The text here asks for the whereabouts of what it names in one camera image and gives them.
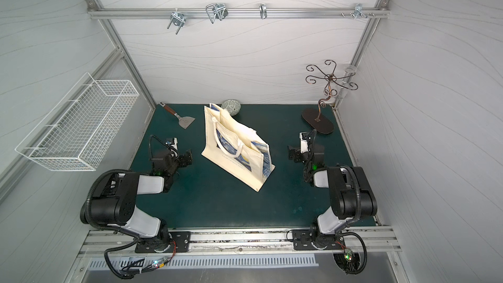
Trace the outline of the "cream canvas tote bag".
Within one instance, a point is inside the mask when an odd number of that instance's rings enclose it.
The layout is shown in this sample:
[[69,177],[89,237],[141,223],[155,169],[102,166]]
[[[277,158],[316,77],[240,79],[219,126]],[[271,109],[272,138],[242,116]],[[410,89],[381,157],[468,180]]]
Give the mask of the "cream canvas tote bag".
[[258,192],[275,169],[269,144],[216,104],[204,107],[202,156]]

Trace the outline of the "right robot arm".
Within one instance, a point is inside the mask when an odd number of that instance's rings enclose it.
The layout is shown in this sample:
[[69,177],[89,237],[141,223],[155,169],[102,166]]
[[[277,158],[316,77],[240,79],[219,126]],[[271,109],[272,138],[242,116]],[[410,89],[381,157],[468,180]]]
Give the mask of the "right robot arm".
[[297,251],[339,249],[333,255],[336,265],[357,275],[367,265],[368,250],[362,236],[348,228],[375,216],[377,201],[362,167],[324,163],[324,146],[315,143],[316,135],[315,130],[300,133],[300,147],[289,146],[288,157],[303,164],[305,182],[329,191],[330,206],[309,229],[289,230],[286,240]]

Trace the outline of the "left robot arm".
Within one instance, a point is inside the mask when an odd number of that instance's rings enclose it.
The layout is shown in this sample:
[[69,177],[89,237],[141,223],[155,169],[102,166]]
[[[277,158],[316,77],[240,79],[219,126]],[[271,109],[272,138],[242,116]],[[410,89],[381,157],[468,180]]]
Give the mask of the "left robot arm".
[[[92,184],[81,208],[83,224],[98,230],[113,231],[132,237],[131,243],[105,250],[104,259],[110,271],[119,279],[130,280],[170,263],[176,253],[186,252],[191,234],[188,231],[171,233],[165,220],[150,216],[136,205],[138,195],[156,195],[170,191],[178,169],[192,164],[191,151],[181,154],[178,141],[161,141],[162,150],[150,152],[152,170],[142,174],[132,170],[113,169],[101,174]],[[167,257],[145,264],[144,259],[117,268],[110,253],[136,247],[139,252],[155,252]]]

